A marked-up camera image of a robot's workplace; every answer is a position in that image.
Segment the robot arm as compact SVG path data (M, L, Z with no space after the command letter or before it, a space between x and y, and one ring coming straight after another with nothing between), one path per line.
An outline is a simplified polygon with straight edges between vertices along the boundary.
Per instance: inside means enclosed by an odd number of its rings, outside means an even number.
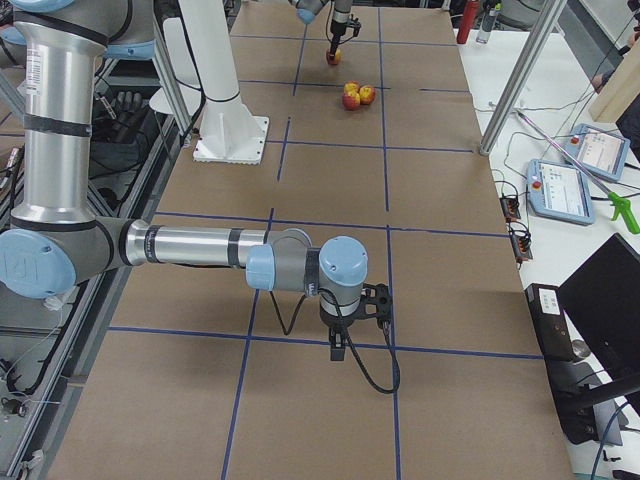
M296 9L297 17L306 25L312 23L324 7L328 4L327 0L290 0L289 4ZM354 34L359 33L360 24L351 14L353 5L352 0L336 0L331 1L332 13L330 14L330 48L328 50L328 58L334 60L339 50L342 37L346 34L348 28L354 30Z
M88 207L94 72L109 47L153 56L149 1L18 1L26 41L24 193L1 236L1 279L42 299L108 270L144 263L223 266L248 285L318 296L331 357L353 349L348 329L366 315L368 257L356 239L314 247L299 229L171 228L96 216Z

